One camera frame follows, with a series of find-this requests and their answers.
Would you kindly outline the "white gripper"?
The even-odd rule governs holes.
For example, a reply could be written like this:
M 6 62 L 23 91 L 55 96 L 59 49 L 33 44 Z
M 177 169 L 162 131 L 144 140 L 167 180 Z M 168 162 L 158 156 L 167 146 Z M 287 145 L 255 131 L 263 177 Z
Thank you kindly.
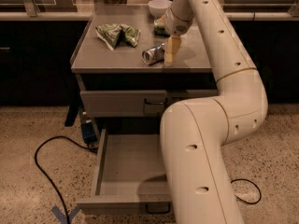
M 178 53 L 181 38 L 192 25 L 194 14 L 188 0 L 173 0 L 164 16 L 154 21 L 154 27 L 165 28 L 170 36 L 164 43 L 164 65 L 173 64 Z

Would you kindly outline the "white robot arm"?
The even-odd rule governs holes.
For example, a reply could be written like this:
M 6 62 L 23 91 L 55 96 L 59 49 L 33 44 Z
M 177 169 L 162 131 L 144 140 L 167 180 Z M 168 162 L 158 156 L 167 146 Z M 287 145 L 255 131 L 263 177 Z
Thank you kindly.
M 169 33 L 164 61 L 196 23 L 218 93 L 182 100 L 163 113 L 161 151 L 177 224 L 244 224 L 221 147 L 255 132 L 268 109 L 259 72 L 219 0 L 173 0 L 165 12 Z

